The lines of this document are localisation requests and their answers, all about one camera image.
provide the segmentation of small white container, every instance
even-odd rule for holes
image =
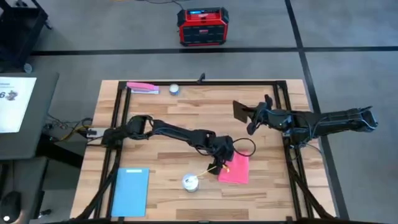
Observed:
[[[169,92],[173,96],[178,95],[180,93],[180,87],[177,84],[171,84]]]
[[[199,179],[195,174],[185,174],[182,178],[182,187],[187,192],[195,192],[199,189]]]

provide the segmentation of black bracket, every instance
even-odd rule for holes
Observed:
[[[293,217],[286,217],[287,224],[293,224]]]
[[[287,88],[286,81],[277,80],[275,82],[276,82],[276,85],[279,86],[279,88],[281,88],[281,89],[286,89]]]
[[[199,79],[197,80],[197,84],[203,84],[205,78],[206,78],[206,74],[203,72],[203,73],[200,75]]]
[[[123,90],[127,86],[127,82],[119,82],[118,83],[118,90]]]

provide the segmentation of black cart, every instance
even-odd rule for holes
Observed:
[[[33,68],[26,60],[39,38],[43,26],[52,29],[49,15],[36,0],[35,7],[28,7],[21,0],[10,6],[0,0],[0,60],[31,73]]]

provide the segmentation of pink paper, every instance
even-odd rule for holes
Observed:
[[[148,83],[127,82],[127,86],[134,90],[159,90],[159,86]]]
[[[220,174],[218,175],[218,181],[233,184],[249,183],[248,157],[241,156],[238,153],[234,152],[234,157],[232,161],[227,161],[225,165],[228,166],[229,172],[226,169],[222,169]]]

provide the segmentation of computer mouse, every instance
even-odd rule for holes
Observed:
[[[7,193],[0,202],[0,216],[5,223],[13,223],[21,213],[21,193],[12,191]]]

